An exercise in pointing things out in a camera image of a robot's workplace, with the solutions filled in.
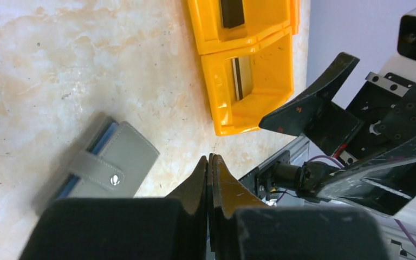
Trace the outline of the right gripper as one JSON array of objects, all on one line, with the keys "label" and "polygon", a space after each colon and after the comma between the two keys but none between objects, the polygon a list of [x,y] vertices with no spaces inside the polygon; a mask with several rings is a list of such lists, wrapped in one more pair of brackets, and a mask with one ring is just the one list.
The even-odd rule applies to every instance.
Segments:
[{"label": "right gripper", "polygon": [[416,197],[416,82],[369,73],[348,107],[333,97],[360,59],[339,53],[303,92],[264,116],[259,128],[304,134],[322,152],[349,165],[316,187],[338,200],[393,216]]}]

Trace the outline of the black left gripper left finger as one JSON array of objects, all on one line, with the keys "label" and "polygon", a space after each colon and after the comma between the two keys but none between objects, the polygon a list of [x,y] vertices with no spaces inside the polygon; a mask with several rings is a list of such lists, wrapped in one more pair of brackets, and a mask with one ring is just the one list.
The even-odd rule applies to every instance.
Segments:
[{"label": "black left gripper left finger", "polygon": [[70,198],[41,215],[21,259],[205,259],[207,158],[160,198]]}]

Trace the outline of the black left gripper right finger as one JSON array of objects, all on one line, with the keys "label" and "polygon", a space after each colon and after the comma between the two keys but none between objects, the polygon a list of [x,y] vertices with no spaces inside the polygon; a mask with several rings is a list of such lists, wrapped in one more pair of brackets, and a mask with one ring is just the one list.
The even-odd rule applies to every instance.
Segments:
[{"label": "black left gripper right finger", "polygon": [[216,259],[389,259],[382,232],[353,207],[272,207],[211,156],[211,250]]}]

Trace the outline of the grey leather card holder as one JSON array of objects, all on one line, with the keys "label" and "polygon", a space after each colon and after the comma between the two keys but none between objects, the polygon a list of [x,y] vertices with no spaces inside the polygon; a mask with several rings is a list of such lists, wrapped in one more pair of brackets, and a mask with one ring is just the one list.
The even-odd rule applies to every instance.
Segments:
[{"label": "grey leather card holder", "polygon": [[129,122],[98,113],[54,159],[31,207],[37,215],[66,198],[132,198],[160,153]]}]

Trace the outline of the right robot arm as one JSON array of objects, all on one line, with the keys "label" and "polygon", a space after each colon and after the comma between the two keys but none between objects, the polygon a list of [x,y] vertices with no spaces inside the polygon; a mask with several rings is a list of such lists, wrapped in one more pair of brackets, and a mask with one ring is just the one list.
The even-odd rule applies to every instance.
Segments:
[{"label": "right robot arm", "polygon": [[370,72],[346,108],[333,97],[359,59],[340,53],[304,92],[266,115],[260,128],[308,139],[333,163],[286,148],[252,172],[247,187],[266,202],[350,205],[378,215],[389,237],[405,233],[416,254],[416,55]]}]

